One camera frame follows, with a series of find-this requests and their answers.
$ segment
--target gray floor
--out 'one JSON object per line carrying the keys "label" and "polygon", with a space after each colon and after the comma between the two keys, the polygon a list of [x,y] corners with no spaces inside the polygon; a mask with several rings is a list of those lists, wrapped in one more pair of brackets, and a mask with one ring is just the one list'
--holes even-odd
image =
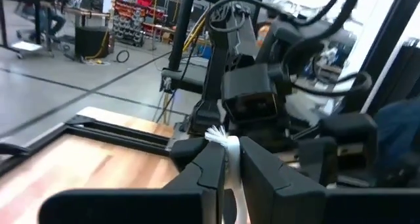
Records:
{"label": "gray floor", "polygon": [[[5,2],[8,42],[17,41],[17,29],[33,28],[33,24],[12,14],[16,3]],[[72,16],[62,33],[74,34]],[[102,20],[89,20],[89,25]],[[151,120],[158,105],[160,93],[159,69],[167,66],[167,57],[143,68],[137,68],[153,58],[171,50],[168,45],[157,45],[149,51],[150,41],[143,48],[117,44],[115,51],[127,49],[130,59],[114,62],[116,54],[106,61],[108,66],[91,66],[72,62],[55,51],[54,58],[29,56],[19,60],[16,54],[0,49],[0,138],[17,145],[25,145],[30,139],[48,128],[71,118],[86,106],[95,106],[113,112]],[[199,95],[179,91],[171,123],[181,121],[200,98]]]}

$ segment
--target orange object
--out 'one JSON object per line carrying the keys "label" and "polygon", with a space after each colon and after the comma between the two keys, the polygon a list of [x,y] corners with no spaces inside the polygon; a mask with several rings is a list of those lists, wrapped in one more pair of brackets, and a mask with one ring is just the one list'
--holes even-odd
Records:
{"label": "orange object", "polygon": [[270,30],[270,25],[265,25],[258,30],[257,34],[257,45],[261,47],[263,45],[265,36],[267,36],[268,31]]}

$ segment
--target black metal frame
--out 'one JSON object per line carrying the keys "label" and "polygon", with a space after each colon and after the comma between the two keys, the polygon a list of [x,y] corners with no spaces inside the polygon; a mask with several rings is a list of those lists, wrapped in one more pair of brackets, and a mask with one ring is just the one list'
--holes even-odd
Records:
{"label": "black metal frame", "polygon": [[[387,17],[382,23],[381,28],[373,42],[369,53],[367,54],[360,70],[366,71],[371,77],[372,82],[378,80],[388,58],[394,50],[403,31],[420,0],[394,0],[388,11]],[[369,97],[369,93],[349,95],[344,98],[342,113],[360,111]]]}
{"label": "black metal frame", "polygon": [[37,154],[63,135],[76,135],[160,156],[168,156],[170,152],[170,149],[166,148],[167,143],[169,142],[169,138],[167,137],[101,122],[86,116],[76,115],[66,123],[54,127],[51,131],[48,131],[39,139],[32,142],[26,147],[25,154],[11,156],[1,162],[0,177]]}
{"label": "black metal frame", "polygon": [[173,36],[173,47],[172,53],[169,57],[168,68],[172,71],[178,71],[179,64],[182,58],[182,50],[184,48],[184,42],[186,39],[186,31],[188,29],[188,23],[191,16],[191,8],[194,4],[194,0],[182,0],[177,21],[177,30]]}

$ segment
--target wooden surface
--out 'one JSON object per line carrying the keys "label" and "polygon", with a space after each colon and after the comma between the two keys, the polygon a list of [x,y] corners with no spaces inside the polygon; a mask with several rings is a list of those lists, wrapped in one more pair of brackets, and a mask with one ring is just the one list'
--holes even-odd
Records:
{"label": "wooden surface", "polygon": [[[172,127],[97,108],[84,116],[170,137]],[[170,159],[65,135],[0,178],[0,223],[37,223],[43,201],[74,188],[160,188],[178,171]]]}
{"label": "wooden surface", "polygon": [[[173,30],[171,28],[168,28],[168,27],[165,27],[165,26],[160,26],[160,25],[157,25],[157,24],[149,24],[149,23],[145,23],[145,22],[143,22],[142,24],[145,25],[145,26],[149,26],[151,28],[155,28],[157,30],[161,30],[162,32],[165,32],[165,33],[174,34],[175,31],[176,31],[176,30]],[[198,40],[197,40],[197,44],[199,44],[199,45],[211,45],[211,42],[209,40],[206,40],[206,39],[202,38],[202,37],[199,37]]]}
{"label": "wooden surface", "polygon": [[[49,7],[49,8],[53,8],[53,4],[42,1],[41,5],[43,7]],[[61,5],[56,4],[55,8],[57,10],[60,10]],[[98,11],[92,11],[92,10],[88,10],[88,9],[84,9],[84,8],[75,8],[75,7],[64,7],[64,12],[70,13],[70,14],[76,14],[76,15],[80,15],[80,16],[96,16],[96,17],[110,17],[111,14],[110,13],[102,13],[102,12],[98,12]]]}

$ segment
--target workbench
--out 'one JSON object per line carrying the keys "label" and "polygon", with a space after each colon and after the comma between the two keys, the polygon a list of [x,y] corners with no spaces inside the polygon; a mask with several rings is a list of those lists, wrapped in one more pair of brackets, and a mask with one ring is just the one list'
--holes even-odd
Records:
{"label": "workbench", "polygon": [[[48,8],[54,8],[50,3],[41,2],[41,5]],[[60,9],[60,5],[56,5],[55,9]],[[98,11],[91,11],[84,8],[75,8],[75,7],[64,7],[64,12],[68,14],[74,14],[76,16],[74,25],[75,26],[85,26],[86,25],[86,18],[92,17],[102,17],[105,18],[105,26],[108,26],[108,21],[110,20],[110,13],[102,13]]]}
{"label": "workbench", "polygon": [[[87,107],[78,115],[167,138],[174,132],[168,125],[99,108]],[[62,123],[30,141],[27,146],[45,140],[57,127],[62,127]],[[164,156],[70,134],[50,140],[49,145],[9,172],[3,175],[1,171],[2,224],[36,224],[37,212],[43,201],[63,190],[161,188],[179,174],[172,161]],[[295,160],[288,153],[279,157],[283,161]]]}
{"label": "workbench", "polygon": [[[170,33],[170,34],[174,34],[175,33],[175,30],[173,30],[171,28],[168,28],[168,27],[165,27],[165,26],[160,26],[160,25],[157,25],[157,24],[149,24],[149,23],[143,23],[143,25],[149,26],[149,27],[151,27],[153,29],[153,34],[152,34],[152,51],[154,51],[156,49],[156,47],[155,47],[155,40],[156,39],[155,38],[156,38],[156,32],[158,30],[161,31],[161,35],[162,35],[162,33]],[[206,39],[202,38],[202,37],[199,37],[197,39],[197,45],[204,45],[204,46],[211,45],[211,42],[209,40],[206,40]]]}

